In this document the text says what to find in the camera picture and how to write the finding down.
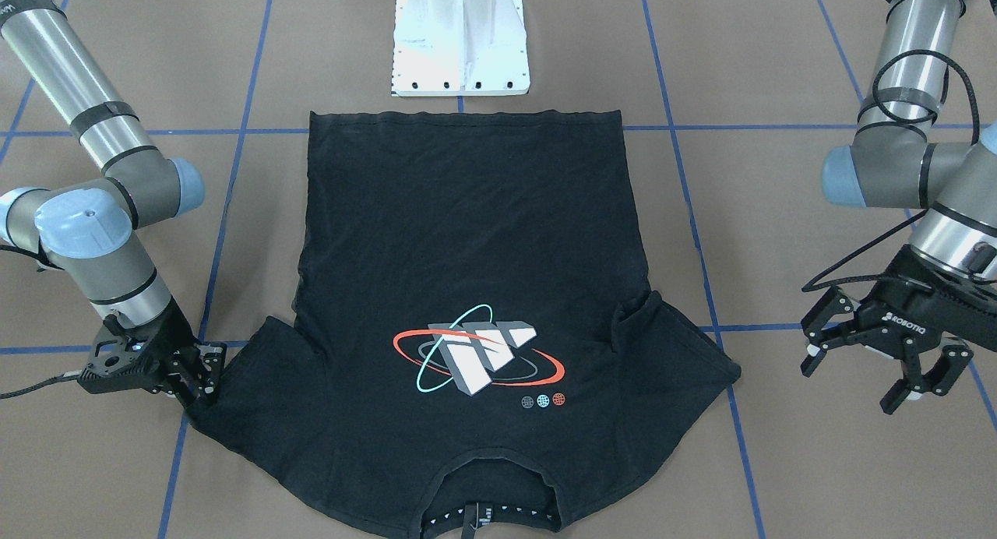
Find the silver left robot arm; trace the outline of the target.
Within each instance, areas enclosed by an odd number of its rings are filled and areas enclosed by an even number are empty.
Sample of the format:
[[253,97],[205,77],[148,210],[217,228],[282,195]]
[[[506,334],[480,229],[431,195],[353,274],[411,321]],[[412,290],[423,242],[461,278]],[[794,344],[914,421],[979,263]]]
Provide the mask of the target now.
[[838,206],[909,209],[907,243],[881,273],[802,288],[822,297],[801,321],[810,376],[827,352],[862,345],[901,363],[884,414],[927,393],[946,396],[972,361],[994,350],[995,127],[951,57],[968,0],[887,0],[875,76],[851,145],[823,163],[823,194]]

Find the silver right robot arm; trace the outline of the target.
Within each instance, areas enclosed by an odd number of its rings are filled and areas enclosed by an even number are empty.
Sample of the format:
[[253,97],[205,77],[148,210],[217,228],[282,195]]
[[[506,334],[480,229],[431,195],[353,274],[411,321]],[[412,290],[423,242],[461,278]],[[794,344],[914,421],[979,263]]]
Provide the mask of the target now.
[[227,347],[196,337],[138,236],[206,197],[203,178],[165,158],[55,0],[1,0],[2,39],[48,96],[100,176],[2,196],[2,248],[67,273],[102,326],[84,368],[44,380],[92,394],[142,389],[182,407],[213,403]]

